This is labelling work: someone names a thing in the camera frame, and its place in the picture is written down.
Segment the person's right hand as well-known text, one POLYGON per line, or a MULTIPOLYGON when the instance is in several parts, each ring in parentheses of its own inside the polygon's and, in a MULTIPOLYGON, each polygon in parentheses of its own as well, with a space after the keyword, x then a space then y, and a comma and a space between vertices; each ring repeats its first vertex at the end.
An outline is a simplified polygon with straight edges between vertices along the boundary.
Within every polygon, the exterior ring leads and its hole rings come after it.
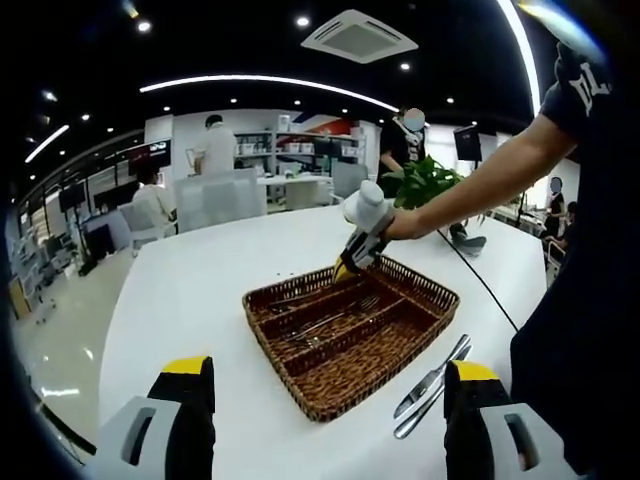
POLYGON ((388 241, 414 240, 437 229, 433 215, 425 208, 414 210, 396 209, 394 218, 386 228, 384 236, 388 241))

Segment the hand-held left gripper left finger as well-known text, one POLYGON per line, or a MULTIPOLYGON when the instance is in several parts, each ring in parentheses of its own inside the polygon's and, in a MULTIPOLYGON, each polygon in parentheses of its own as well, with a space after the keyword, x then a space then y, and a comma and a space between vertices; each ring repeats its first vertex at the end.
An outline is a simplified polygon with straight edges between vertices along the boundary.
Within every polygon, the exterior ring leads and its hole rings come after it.
POLYGON ((100 430, 98 479, 210 479, 216 432, 209 356, 167 364, 145 396, 129 400, 100 430))

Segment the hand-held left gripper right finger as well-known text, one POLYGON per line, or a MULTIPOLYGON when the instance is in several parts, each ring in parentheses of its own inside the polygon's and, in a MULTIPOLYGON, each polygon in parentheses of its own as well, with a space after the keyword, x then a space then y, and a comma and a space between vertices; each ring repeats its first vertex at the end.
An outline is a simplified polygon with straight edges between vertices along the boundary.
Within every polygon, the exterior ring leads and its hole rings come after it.
POLYGON ((574 479, 561 437, 515 403, 489 368, 453 360, 444 375, 449 479, 574 479))

